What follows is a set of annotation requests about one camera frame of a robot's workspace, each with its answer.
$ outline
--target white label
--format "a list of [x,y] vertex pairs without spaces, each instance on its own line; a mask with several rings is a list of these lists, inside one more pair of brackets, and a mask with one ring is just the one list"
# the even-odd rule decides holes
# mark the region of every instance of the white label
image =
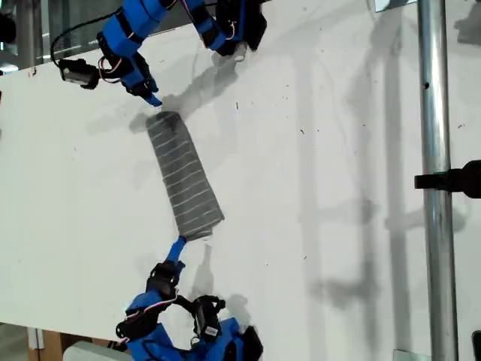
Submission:
[[205,329],[205,333],[207,333],[209,336],[213,336],[213,337],[217,336],[217,330],[209,326],[207,326],[207,328]]

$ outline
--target metal pole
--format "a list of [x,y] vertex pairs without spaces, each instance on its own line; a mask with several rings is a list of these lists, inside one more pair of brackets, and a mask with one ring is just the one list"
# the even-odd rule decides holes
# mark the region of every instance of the metal pole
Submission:
[[[444,0],[418,0],[418,24],[422,158],[424,173],[433,174],[451,168]],[[431,359],[458,361],[451,195],[426,190],[424,197]]]

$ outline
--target white table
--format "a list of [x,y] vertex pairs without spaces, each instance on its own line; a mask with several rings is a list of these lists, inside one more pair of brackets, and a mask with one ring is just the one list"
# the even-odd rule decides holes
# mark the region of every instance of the white table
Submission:
[[[481,156],[481,50],[458,44],[453,28],[472,4],[447,4],[453,167]],[[261,47],[237,65],[216,70],[191,26],[142,47],[225,212],[211,239],[185,249],[180,292],[226,298],[231,314],[258,327],[266,360],[429,353],[422,192],[413,188],[416,6],[264,9]],[[63,83],[52,64],[37,70],[0,78],[0,321],[114,338],[177,237],[141,127],[156,110],[121,86],[89,92]],[[455,195],[454,208],[460,359],[469,360],[481,327],[481,203]],[[170,308],[161,318],[186,347],[188,315]]]

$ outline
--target gray cloth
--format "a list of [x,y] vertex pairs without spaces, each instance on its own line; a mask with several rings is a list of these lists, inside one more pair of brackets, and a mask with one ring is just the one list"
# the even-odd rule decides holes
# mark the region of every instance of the gray cloth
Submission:
[[179,235],[189,241],[212,234],[224,220],[186,125],[174,112],[147,121]]

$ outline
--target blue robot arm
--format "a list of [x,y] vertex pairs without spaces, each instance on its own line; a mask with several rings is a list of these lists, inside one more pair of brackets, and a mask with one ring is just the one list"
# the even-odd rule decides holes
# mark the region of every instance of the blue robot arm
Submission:
[[[50,49],[62,79],[78,83],[85,89],[95,89],[100,79],[109,83],[121,82],[133,96],[140,96],[153,106],[162,105],[153,95],[159,88],[138,50],[175,1],[124,0],[123,6],[110,15],[102,32],[97,35],[98,45],[104,54],[98,68],[86,64],[83,59],[56,62],[55,43],[68,32],[86,24],[63,32]],[[206,47],[222,56],[232,55],[242,41],[247,42],[252,50],[257,49],[267,26],[261,12],[262,0],[219,0],[215,18],[209,15],[204,0],[182,1]],[[110,69],[104,68],[105,60],[109,62]]]
[[[147,280],[146,292],[135,297],[126,311],[126,319],[116,328],[136,361],[162,359],[167,361],[256,361],[263,352],[257,332],[249,326],[241,333],[234,318],[220,321],[217,314],[225,302],[215,296],[201,296],[193,302],[177,295],[175,288],[185,266],[179,255],[186,245],[180,237],[171,247],[167,259],[158,263]],[[179,305],[194,318],[198,342],[190,350],[176,348],[159,314],[170,305]]]

